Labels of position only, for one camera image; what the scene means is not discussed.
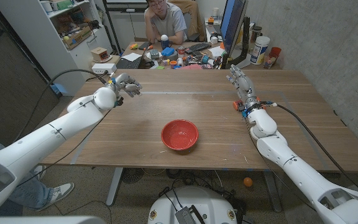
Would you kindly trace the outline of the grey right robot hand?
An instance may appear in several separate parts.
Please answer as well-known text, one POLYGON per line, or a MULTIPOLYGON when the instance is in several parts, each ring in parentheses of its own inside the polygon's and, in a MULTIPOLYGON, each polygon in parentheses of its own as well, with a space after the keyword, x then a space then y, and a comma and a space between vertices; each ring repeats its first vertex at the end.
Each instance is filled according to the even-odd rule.
POLYGON ((234 88, 237 90, 237 95, 243 102, 245 109, 257 104, 259 101, 255 94, 252 80, 236 65, 231 65, 229 70, 231 76, 228 75, 226 78, 234 85, 234 88))

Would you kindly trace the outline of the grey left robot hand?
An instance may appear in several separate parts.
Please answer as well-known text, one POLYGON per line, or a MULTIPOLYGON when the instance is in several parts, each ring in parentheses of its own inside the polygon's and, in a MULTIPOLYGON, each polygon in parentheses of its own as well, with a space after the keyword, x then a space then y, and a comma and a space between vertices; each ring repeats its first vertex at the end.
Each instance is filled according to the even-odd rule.
POLYGON ((113 90, 117 96, 117 99, 121 99, 122 96, 120 91, 126 92, 131 98, 135 95, 141 95, 140 90, 142 89, 142 85, 135 80, 135 78, 131 77, 128 73, 122 73, 117 77, 112 77, 112 85, 113 90))

